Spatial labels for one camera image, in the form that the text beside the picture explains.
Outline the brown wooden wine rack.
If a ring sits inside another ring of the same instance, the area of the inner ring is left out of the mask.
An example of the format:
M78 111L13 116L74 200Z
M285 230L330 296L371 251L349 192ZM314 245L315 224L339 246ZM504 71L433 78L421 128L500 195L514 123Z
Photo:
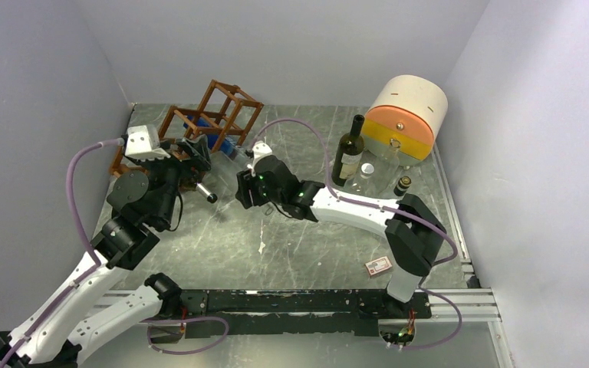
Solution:
M186 159L188 156L175 144L176 139L194 140L198 136L207 136L210 154L221 152L226 143L235 148L245 142L263 106L240 86L211 80L197 107L188 109L171 105L160 125L146 125L157 128L160 145L170 157ZM126 144L127 132L123 137ZM152 162L126 158L123 155L125 144L110 165L110 174L116 180L129 171L142 171L143 163Z

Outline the green glass wine bottle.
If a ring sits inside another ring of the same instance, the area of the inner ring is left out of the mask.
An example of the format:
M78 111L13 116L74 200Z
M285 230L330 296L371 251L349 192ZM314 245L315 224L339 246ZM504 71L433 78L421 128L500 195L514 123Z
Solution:
M199 178L186 178L180 180L180 188L187 192L197 192L209 203L216 203L218 196L210 189L208 189Z

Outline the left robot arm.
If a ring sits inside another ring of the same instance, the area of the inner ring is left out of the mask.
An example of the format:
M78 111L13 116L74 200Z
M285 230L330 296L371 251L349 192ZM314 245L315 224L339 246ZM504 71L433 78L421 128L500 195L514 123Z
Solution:
M2 367L77 367L136 324L157 318L171 324L184 315L181 288L158 273L122 301L93 313L92 307L125 278L171 228L182 182L198 183L211 168L205 137L170 141L128 135L114 140L140 169L118 178L108 196L112 218L92 239L61 286L14 330L0 331Z

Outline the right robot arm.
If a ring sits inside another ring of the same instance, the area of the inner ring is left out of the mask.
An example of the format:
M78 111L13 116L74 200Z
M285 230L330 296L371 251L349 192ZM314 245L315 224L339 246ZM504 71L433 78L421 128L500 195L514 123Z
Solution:
M375 199L334 191L322 182L298 179L274 155L248 164L235 177L235 197L245 209L270 203L292 219L348 225L384 238L394 262L383 297L391 317L411 309L413 294L446 242L445 228L415 195Z

